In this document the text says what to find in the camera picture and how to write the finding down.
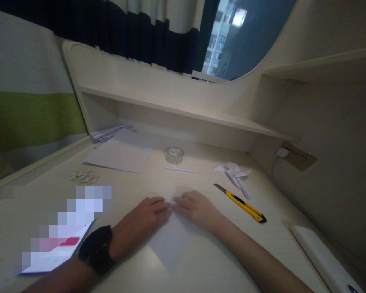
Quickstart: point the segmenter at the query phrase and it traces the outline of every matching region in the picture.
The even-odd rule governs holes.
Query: right hand
[[[185,192],[181,197],[174,197],[174,201],[179,204],[172,206],[174,212],[210,233],[215,233],[225,219],[209,199],[196,190]]]

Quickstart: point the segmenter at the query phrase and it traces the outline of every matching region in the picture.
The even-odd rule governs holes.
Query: window
[[[207,74],[207,70],[209,69],[209,65],[203,65],[203,67],[202,67],[202,73],[206,73]]]
[[[224,14],[224,13],[223,13],[222,11],[217,10],[216,20],[215,20],[215,21],[217,21],[217,22],[221,22],[221,19],[222,19],[222,15],[223,15],[223,14]]]
[[[205,62],[207,62],[207,63],[210,62],[211,54],[212,54],[211,51],[207,51],[206,52]]]
[[[216,38],[217,38],[217,35],[215,34],[211,34],[211,37],[210,37],[210,41],[209,41],[209,48],[214,48],[214,45],[216,44]]]
[[[218,40],[217,40],[217,46],[216,49],[222,51],[222,49],[224,48],[224,44],[225,44],[225,40],[227,39],[226,36],[223,35],[219,35],[218,36]]]
[[[217,67],[210,66],[209,72],[207,74],[215,76]]]
[[[203,73],[226,80],[250,72],[273,46],[295,3],[296,0],[220,0],[216,13],[216,7],[204,10],[203,14],[211,17],[202,20],[212,25],[206,34],[210,35],[209,43],[198,48],[201,59],[197,70],[202,68]]]

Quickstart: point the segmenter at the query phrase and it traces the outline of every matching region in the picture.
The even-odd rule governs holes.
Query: power socket
[[[281,147],[289,151],[289,154],[284,159],[300,171],[305,171],[317,161],[315,157],[288,142],[284,142]]]

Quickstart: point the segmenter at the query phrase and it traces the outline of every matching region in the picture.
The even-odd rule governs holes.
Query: green wall stripe
[[[0,152],[86,132],[75,94],[0,92]]]

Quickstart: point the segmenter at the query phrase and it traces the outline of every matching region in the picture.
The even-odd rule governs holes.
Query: plug
[[[289,150],[285,149],[285,148],[279,148],[277,150],[277,156],[278,157],[286,157],[289,154]]]

